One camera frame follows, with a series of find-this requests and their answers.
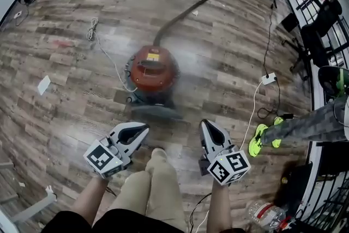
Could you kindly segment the person's left forearm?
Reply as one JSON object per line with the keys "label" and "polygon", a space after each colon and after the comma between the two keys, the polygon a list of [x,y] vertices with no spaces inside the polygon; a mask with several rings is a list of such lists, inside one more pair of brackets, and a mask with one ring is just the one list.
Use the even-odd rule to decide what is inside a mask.
{"label": "person's left forearm", "polygon": [[108,184],[109,180],[107,179],[100,176],[92,177],[73,203],[71,211],[78,213],[92,225]]}

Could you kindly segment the black chair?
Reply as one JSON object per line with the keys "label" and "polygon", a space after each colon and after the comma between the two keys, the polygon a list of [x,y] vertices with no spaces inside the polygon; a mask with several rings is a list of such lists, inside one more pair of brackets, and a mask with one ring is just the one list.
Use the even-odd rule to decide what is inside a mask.
{"label": "black chair", "polygon": [[342,7],[338,0],[326,0],[321,4],[315,20],[300,29],[302,43],[296,40],[296,45],[291,44],[299,54],[295,64],[290,68],[291,72],[295,72],[300,62],[303,62],[307,73],[310,73],[310,61],[319,68],[329,65],[329,57],[322,38],[338,21],[341,14]]}

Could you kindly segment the black metal railing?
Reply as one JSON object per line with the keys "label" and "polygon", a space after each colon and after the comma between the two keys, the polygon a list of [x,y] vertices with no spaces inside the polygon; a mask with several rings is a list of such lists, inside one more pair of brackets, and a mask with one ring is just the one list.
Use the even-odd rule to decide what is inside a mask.
{"label": "black metal railing", "polygon": [[[289,0],[304,26],[313,22],[325,0]],[[330,49],[329,64],[349,68],[349,0],[338,0],[342,6],[339,20],[322,39]],[[336,149],[330,144],[309,143],[307,161],[312,164],[309,182],[297,218],[321,230],[334,224],[349,194],[349,171],[330,174],[330,155]]]}

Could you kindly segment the person's black shirt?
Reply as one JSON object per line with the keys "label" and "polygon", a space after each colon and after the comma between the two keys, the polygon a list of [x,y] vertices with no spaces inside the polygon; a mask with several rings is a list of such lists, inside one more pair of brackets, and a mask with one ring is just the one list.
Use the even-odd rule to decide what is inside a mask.
{"label": "person's black shirt", "polygon": [[114,209],[107,211],[94,225],[72,211],[60,211],[41,233],[184,233],[160,220],[139,213]]}

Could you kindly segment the white paper sheet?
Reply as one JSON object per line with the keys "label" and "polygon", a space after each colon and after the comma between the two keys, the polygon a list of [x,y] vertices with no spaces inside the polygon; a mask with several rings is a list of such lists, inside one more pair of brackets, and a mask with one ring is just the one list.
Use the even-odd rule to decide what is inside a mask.
{"label": "white paper sheet", "polygon": [[49,87],[51,80],[48,75],[46,75],[38,84],[37,89],[40,95],[43,95],[47,88]]}

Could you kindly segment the red vacuum cleaner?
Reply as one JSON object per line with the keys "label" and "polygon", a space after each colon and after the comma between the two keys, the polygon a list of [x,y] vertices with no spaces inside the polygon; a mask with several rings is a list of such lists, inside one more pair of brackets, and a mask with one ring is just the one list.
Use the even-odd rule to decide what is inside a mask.
{"label": "red vacuum cleaner", "polygon": [[181,120],[172,100],[179,77],[179,66],[168,49],[151,45],[140,48],[125,65],[131,111]]}

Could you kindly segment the small black box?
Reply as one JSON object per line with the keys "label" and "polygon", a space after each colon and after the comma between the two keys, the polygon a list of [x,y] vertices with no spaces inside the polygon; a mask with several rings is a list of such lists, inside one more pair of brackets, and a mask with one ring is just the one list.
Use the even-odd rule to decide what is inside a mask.
{"label": "small black box", "polygon": [[282,21],[281,25],[287,32],[291,32],[296,27],[299,26],[299,21],[295,15],[295,13],[289,13]]}

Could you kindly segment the person's left leg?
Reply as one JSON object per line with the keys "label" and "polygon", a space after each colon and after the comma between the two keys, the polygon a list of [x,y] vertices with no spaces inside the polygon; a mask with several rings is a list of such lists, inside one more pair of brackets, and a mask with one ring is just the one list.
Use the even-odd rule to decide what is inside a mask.
{"label": "person's left leg", "polygon": [[121,187],[121,192],[109,207],[109,210],[124,209],[146,214],[151,190],[151,176],[146,171],[130,175]]}

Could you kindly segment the person's right leg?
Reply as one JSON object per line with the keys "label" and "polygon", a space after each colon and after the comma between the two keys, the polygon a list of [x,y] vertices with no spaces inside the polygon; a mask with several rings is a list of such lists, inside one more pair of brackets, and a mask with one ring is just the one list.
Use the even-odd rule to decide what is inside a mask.
{"label": "person's right leg", "polygon": [[151,159],[146,165],[146,171],[151,176],[147,216],[185,233],[185,214],[177,172],[162,148],[155,148],[152,151]]}

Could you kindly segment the green black machine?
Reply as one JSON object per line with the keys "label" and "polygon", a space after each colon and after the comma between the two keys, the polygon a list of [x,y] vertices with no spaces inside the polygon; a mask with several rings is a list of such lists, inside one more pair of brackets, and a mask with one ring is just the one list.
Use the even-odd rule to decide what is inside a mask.
{"label": "green black machine", "polygon": [[326,95],[338,98],[349,95],[349,70],[336,66],[323,66],[318,80]]}

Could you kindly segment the clear plastic water bottle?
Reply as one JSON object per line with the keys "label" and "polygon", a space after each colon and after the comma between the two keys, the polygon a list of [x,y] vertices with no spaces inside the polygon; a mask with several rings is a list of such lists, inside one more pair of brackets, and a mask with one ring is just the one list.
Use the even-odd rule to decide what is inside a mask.
{"label": "clear plastic water bottle", "polygon": [[283,231],[292,221],[292,217],[287,215],[283,208],[261,199],[247,204],[245,213],[249,220],[272,233]]}

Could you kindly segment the person's leg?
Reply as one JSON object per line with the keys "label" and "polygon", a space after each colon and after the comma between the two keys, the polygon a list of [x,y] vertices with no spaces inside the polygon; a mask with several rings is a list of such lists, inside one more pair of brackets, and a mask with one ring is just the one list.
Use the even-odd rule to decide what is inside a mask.
{"label": "person's leg", "polygon": [[151,176],[147,216],[185,233],[185,214],[177,172],[162,148],[155,148],[152,151],[151,159],[146,165],[146,171]]}
{"label": "person's leg", "polygon": [[109,207],[109,210],[124,209],[146,214],[151,190],[151,176],[146,171],[130,175],[121,187],[121,192]]}

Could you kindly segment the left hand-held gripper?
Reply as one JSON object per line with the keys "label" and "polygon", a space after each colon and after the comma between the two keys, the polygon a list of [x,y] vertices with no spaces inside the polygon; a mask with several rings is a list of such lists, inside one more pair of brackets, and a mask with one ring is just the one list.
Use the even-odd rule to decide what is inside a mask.
{"label": "left hand-held gripper", "polygon": [[[110,137],[95,140],[83,158],[88,165],[103,179],[109,179],[125,170],[130,164],[130,156],[137,151],[146,139],[150,126],[140,122],[125,122],[116,125]],[[122,144],[124,153],[116,147],[111,138]]]}

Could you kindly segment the white power strip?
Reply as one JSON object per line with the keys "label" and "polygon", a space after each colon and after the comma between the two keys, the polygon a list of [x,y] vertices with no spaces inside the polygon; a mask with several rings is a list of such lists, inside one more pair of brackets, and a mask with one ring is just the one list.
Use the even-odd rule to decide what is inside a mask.
{"label": "white power strip", "polygon": [[263,85],[268,85],[277,80],[275,73],[269,73],[261,77],[261,82]]}

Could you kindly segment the white table leg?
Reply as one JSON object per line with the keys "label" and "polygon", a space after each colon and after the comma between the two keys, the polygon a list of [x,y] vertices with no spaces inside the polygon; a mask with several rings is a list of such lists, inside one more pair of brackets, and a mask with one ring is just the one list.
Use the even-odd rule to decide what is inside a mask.
{"label": "white table leg", "polygon": [[20,233],[17,228],[18,224],[24,223],[26,220],[32,218],[34,215],[57,201],[57,195],[54,193],[51,185],[47,186],[45,191],[47,193],[46,197],[14,216],[8,215],[2,209],[1,205],[17,199],[18,195],[12,195],[3,200],[0,199],[0,233]]}

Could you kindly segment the person's right forearm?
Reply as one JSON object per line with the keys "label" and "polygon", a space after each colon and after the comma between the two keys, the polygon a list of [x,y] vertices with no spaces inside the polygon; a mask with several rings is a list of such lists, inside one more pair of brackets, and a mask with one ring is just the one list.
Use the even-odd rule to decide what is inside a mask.
{"label": "person's right forearm", "polygon": [[221,233],[232,228],[228,186],[213,181],[207,219],[207,233]]}

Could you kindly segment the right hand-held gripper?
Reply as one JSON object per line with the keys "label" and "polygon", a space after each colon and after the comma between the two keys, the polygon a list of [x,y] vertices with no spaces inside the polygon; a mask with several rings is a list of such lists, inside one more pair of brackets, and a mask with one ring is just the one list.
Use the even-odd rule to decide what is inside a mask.
{"label": "right hand-held gripper", "polygon": [[[206,155],[217,152],[218,147],[231,144],[229,133],[217,123],[203,119],[199,124],[201,145]],[[240,180],[251,169],[244,153],[236,145],[217,153],[212,160],[203,155],[198,165],[202,176],[211,175],[221,186]]]}

